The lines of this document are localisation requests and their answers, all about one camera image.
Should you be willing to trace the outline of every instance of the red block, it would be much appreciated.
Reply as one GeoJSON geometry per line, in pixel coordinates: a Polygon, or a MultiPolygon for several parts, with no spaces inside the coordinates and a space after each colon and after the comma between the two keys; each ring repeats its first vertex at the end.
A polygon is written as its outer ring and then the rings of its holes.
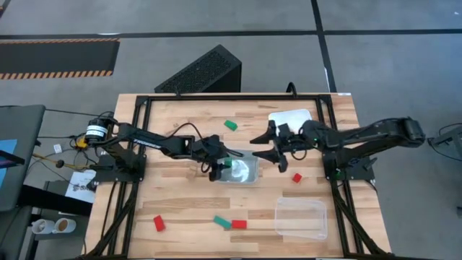
{"type": "Polygon", "coordinates": [[[298,173],[295,173],[294,178],[292,180],[296,183],[299,183],[302,180],[302,176],[298,173]]]}
{"type": "Polygon", "coordinates": [[[164,220],[162,220],[160,215],[154,218],[154,224],[156,225],[157,232],[165,229],[164,220]]]}
{"type": "Polygon", "coordinates": [[[233,220],[231,221],[232,228],[247,228],[247,220],[233,220]]]}

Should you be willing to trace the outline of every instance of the wooden table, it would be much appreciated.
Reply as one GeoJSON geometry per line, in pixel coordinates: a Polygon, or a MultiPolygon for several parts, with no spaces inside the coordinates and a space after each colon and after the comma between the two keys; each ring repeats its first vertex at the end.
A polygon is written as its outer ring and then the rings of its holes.
{"type": "MultiPolygon", "coordinates": [[[[119,96],[115,118],[120,122],[131,123],[136,96],[119,96]]],[[[332,94],[332,100],[338,128],[358,127],[352,96],[332,94]]],[[[168,135],[179,125],[191,122],[204,137],[218,134],[231,149],[267,150],[271,145],[249,144],[249,140],[265,132],[268,114],[301,108],[308,109],[313,120],[318,120],[315,102],[309,100],[154,101],[149,131],[168,135]],[[238,124],[237,131],[223,125],[227,119],[238,124]]],[[[184,127],[178,134],[196,135],[191,127],[184,127]]],[[[147,170],[136,201],[129,257],[343,256],[331,187],[324,178],[319,151],[308,151],[302,161],[288,155],[286,173],[279,173],[276,165],[259,160],[260,176],[252,186],[211,183],[196,162],[172,160],[155,149],[147,149],[146,154],[147,170]],[[300,184],[291,180],[295,173],[303,176],[300,184]],[[279,197],[321,200],[328,210],[327,239],[278,235],[274,230],[274,209],[279,197]],[[152,221],[157,215],[162,215],[167,227],[161,233],[152,221]],[[215,215],[229,220],[248,220],[248,229],[224,230],[213,223],[215,215]]],[[[376,193],[364,181],[350,183],[359,222],[383,250],[390,251],[376,193]]],[[[107,183],[97,188],[86,236],[89,250],[100,239],[111,187],[112,184],[107,183]]],[[[106,229],[113,220],[116,194],[106,229]]],[[[352,229],[346,219],[345,222],[350,250],[355,252],[352,229]]],[[[122,224],[118,233],[116,253],[121,252],[124,227],[122,224]]]]}

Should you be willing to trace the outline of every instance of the clear plastic container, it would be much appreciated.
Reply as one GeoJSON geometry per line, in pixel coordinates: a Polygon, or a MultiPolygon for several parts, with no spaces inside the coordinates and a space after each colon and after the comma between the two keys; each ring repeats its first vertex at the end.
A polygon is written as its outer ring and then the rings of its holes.
{"type": "Polygon", "coordinates": [[[274,219],[274,227],[280,235],[327,238],[327,209],[321,201],[279,198],[274,219]]]}
{"type": "MultiPolygon", "coordinates": [[[[222,177],[217,181],[220,183],[252,184],[258,180],[258,158],[252,155],[252,151],[236,150],[243,157],[230,155],[231,168],[222,170],[222,177]]],[[[218,160],[218,163],[225,163],[225,159],[218,160]]]]}

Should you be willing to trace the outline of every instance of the floor mat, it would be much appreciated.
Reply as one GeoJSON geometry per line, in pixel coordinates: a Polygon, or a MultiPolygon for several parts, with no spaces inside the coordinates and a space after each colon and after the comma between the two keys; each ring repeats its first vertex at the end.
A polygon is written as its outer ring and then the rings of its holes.
{"type": "Polygon", "coordinates": [[[106,77],[113,74],[119,39],[0,42],[0,79],[106,77]]]}

